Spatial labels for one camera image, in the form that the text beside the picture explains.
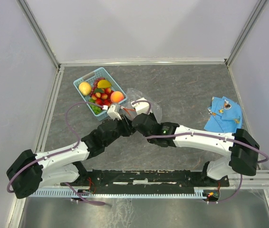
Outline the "orange pink peach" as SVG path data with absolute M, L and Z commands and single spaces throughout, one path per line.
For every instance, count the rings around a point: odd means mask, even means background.
M 119 103 L 122 100 L 124 100 L 124 94 L 120 91 L 114 91 L 111 95 L 110 95 L 110 101 L 112 103 Z

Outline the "clear zip top bag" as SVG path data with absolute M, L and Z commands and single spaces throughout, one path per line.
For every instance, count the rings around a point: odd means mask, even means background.
M 121 110 L 122 110 L 123 114 L 125 114 L 125 116 L 128 119 L 133 120 L 136 117 L 136 116 L 132 115 L 133 108 L 130 105 L 130 102 L 144 97 L 146 100 L 148 100 L 152 103 L 152 112 L 151 113 L 153 113 L 155 115 L 157 122 L 158 123 L 161 122 L 162 116 L 163 116 L 162 109 L 154 100 L 152 100 L 146 94 L 142 93 L 141 91 L 139 91 L 135 88 L 127 89 L 126 95 L 127 95 L 128 99 L 127 99 L 125 104 L 121 105 Z

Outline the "yellow starfruit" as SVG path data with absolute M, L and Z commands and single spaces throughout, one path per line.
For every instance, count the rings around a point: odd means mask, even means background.
M 99 80 L 98 83 L 97 83 L 97 88 L 109 88 L 111 87 L 112 84 L 108 81 L 108 80 L 105 80 L 105 79 L 102 79 L 102 80 Z

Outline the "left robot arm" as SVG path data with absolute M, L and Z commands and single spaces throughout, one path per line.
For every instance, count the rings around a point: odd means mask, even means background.
M 116 139 L 129 137 L 134 132 L 132 121 L 122 115 L 120 119 L 104 120 L 90 134 L 69 146 L 41 153 L 25 150 L 6 172 L 7 191 L 23 199 L 48 185 L 62 182 L 83 185 L 87 173 L 81 162 L 100 155 Z

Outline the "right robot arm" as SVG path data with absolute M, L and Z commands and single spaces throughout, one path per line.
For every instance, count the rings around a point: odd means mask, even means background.
M 233 173 L 256 175 L 259 145 L 244 129 L 235 133 L 206 132 L 177 123 L 158 123 L 150 114 L 138 115 L 132 126 L 149 143 L 160 147 L 189 147 L 221 155 L 220 159 L 207 163 L 206 171 L 200 174 L 204 185 L 211 186 Z

